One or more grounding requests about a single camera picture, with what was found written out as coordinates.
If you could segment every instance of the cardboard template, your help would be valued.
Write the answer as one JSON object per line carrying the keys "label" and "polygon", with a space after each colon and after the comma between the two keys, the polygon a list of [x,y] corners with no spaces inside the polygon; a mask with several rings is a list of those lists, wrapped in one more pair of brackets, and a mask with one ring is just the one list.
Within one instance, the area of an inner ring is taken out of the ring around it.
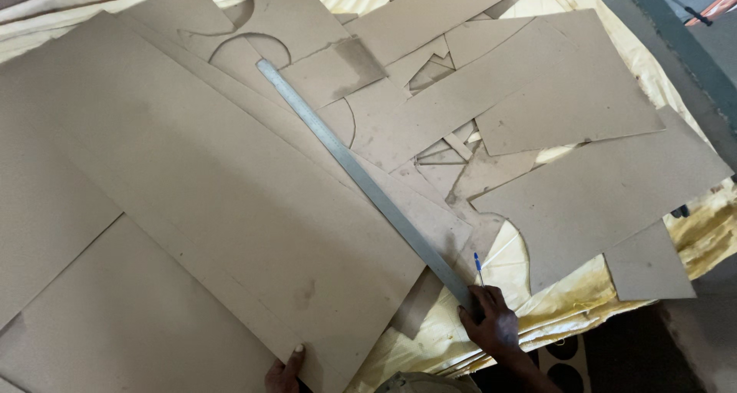
{"label": "cardboard template", "polygon": [[533,294],[732,175],[672,108],[658,115],[665,131],[587,144],[471,201],[520,230]]}
{"label": "cardboard template", "polygon": [[2,329],[122,211],[4,103],[0,114]]}
{"label": "cardboard template", "polygon": [[83,171],[275,355],[308,344],[313,391],[345,388],[424,269],[370,204],[110,15],[2,77],[7,114],[68,133]]}
{"label": "cardboard template", "polygon": [[696,297],[662,220],[605,250],[603,257],[620,301]]}
{"label": "cardboard template", "polygon": [[534,18],[513,18],[499,21],[463,22],[445,33],[456,69],[474,60],[511,38]]}
{"label": "cardboard template", "polygon": [[276,360],[126,215],[23,309],[0,350],[0,373],[39,393],[262,393]]}
{"label": "cardboard template", "polygon": [[594,10],[536,20],[540,19],[573,41],[578,50],[476,117],[490,155],[665,128]]}
{"label": "cardboard template", "polygon": [[246,33],[262,33],[287,47],[292,63],[350,37],[320,0],[253,0],[253,15],[227,35],[198,35],[182,31],[187,49],[210,60],[226,40]]}
{"label": "cardboard template", "polygon": [[346,23],[388,65],[501,0],[395,0]]}
{"label": "cardboard template", "polygon": [[313,110],[387,76],[355,38],[330,45],[281,69],[280,73]]}
{"label": "cardboard template", "polygon": [[473,226],[471,238],[466,242],[456,263],[456,271],[470,282],[473,282],[476,275],[474,252],[478,253],[483,262],[504,219],[491,213],[479,213],[471,207],[469,200],[529,172],[536,157],[537,151],[490,157],[482,143],[445,199],[459,218]]}
{"label": "cardboard template", "polygon": [[[356,120],[351,148],[392,171],[538,78],[575,49],[560,31],[538,18],[507,43],[476,59],[473,66],[455,71],[401,104],[397,104],[401,92],[373,92],[380,79],[346,97]],[[365,109],[352,102],[359,96],[366,97]]]}

